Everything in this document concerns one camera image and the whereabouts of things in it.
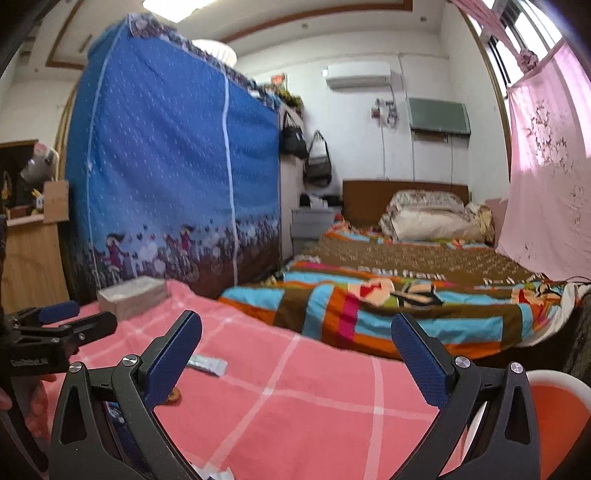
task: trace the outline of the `handbag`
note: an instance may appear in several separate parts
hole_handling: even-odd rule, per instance
[[[294,155],[302,160],[308,158],[308,147],[306,146],[304,133],[287,111],[283,115],[279,150],[282,154]]]
[[[311,157],[314,143],[324,142],[324,155]],[[304,165],[304,182],[316,187],[327,187],[332,182],[332,162],[330,161],[329,147],[322,134],[317,130],[308,149],[308,158]]]

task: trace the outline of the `pink curtain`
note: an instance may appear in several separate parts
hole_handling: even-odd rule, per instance
[[[511,186],[498,251],[552,280],[591,277],[590,99],[564,41],[509,89]]]
[[[503,42],[517,59],[517,65],[523,73],[527,73],[538,64],[538,57],[531,50],[517,51],[497,14],[488,8],[482,0],[451,0],[451,2],[466,15],[476,20],[486,32]]]

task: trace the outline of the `pink bedsheet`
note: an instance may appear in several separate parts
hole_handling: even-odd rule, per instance
[[[168,283],[170,298],[121,322],[109,338],[83,347],[72,361],[116,365],[142,353],[184,310],[203,321],[197,351],[228,361],[215,378],[186,368],[182,400],[156,408],[178,448],[194,465],[236,480],[388,479],[437,414],[404,364],[341,351],[194,295]],[[81,316],[98,311],[82,308]],[[50,421],[62,378],[47,386]],[[448,469],[460,463],[460,448]]]

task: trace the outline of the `metal screw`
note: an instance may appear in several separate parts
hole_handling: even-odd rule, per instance
[[[139,358],[137,355],[125,355],[122,363],[124,367],[132,367],[138,362]]]
[[[456,365],[460,368],[468,368],[470,366],[470,361],[465,356],[457,356]]]
[[[82,364],[80,362],[74,362],[70,365],[70,368],[68,370],[70,371],[70,373],[76,374],[80,370],[82,370]]]
[[[521,364],[518,364],[517,362],[513,362],[511,364],[511,369],[516,373],[516,374],[522,374],[523,373],[523,366]]]

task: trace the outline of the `cartoon printed quilt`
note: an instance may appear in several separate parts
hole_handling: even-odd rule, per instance
[[[306,256],[221,301],[329,345],[399,358],[396,313],[411,313],[453,355],[481,358],[557,330],[581,292],[483,244],[392,242],[335,224]]]

